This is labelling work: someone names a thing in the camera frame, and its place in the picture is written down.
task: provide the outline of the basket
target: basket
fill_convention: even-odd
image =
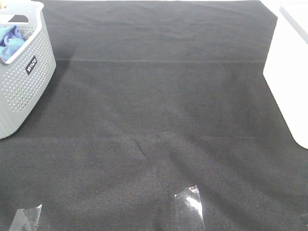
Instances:
[[[18,25],[32,35],[6,62],[0,59],[0,139],[12,135],[29,115],[46,89],[56,67],[42,9],[35,1],[10,1],[0,14],[24,15]]]

